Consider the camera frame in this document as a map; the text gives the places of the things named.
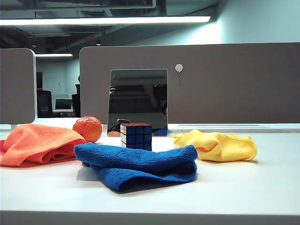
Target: office chair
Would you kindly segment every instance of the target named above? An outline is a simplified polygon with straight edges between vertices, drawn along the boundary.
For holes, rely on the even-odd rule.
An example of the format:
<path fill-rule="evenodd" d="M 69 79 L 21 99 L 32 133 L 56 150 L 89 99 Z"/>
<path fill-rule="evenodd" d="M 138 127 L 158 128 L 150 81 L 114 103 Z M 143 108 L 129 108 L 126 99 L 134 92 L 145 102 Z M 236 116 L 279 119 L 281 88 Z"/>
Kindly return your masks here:
<path fill-rule="evenodd" d="M 37 90 L 37 117 L 51 118 L 52 112 L 52 97 L 49 90 Z"/>
<path fill-rule="evenodd" d="M 75 117 L 81 117 L 80 94 L 72 95 L 73 113 Z"/>

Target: red towel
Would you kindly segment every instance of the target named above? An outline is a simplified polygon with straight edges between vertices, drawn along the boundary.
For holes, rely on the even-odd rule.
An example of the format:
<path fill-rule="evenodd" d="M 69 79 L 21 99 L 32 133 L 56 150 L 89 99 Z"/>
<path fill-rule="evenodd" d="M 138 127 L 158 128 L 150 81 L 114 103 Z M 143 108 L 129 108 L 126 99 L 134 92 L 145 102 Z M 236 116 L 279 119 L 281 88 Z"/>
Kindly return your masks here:
<path fill-rule="evenodd" d="M 23 124 L 1 140 L 1 166 L 31 167 L 76 160 L 74 146 L 85 139 L 68 128 Z"/>

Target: mirror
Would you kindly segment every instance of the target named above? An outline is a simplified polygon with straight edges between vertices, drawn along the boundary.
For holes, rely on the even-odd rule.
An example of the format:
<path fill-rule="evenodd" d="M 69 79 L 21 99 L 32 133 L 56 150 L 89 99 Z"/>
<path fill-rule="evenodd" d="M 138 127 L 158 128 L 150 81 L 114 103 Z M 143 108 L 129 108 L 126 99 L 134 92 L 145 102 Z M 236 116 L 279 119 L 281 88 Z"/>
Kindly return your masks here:
<path fill-rule="evenodd" d="M 107 135 L 119 136 L 121 123 L 149 123 L 152 135 L 167 135 L 167 70 L 112 70 Z"/>

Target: yellow towel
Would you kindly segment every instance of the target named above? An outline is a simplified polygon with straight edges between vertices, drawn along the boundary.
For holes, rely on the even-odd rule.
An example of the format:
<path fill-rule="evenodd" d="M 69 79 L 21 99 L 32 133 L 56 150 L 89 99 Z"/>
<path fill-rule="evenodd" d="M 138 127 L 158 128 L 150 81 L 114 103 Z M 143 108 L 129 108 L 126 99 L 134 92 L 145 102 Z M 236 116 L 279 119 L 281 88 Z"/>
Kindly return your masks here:
<path fill-rule="evenodd" d="M 257 147 L 251 137 L 237 137 L 234 134 L 224 135 L 219 132 L 203 133 L 192 130 L 186 134 L 174 135 L 173 143 L 179 147 L 192 144 L 202 160 L 217 162 L 248 161 L 256 156 Z"/>

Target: ceiling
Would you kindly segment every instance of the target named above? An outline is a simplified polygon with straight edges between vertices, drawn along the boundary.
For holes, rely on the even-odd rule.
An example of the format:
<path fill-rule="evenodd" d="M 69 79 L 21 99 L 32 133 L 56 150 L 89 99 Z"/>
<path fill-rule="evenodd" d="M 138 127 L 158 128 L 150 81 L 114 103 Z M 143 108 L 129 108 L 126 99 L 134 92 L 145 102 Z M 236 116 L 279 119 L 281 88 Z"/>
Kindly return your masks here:
<path fill-rule="evenodd" d="M 1 0 L 1 19 L 142 16 L 216 16 L 220 0 Z M 1 26 L 0 48 L 35 53 L 73 53 L 81 48 L 128 45 L 190 24 Z"/>

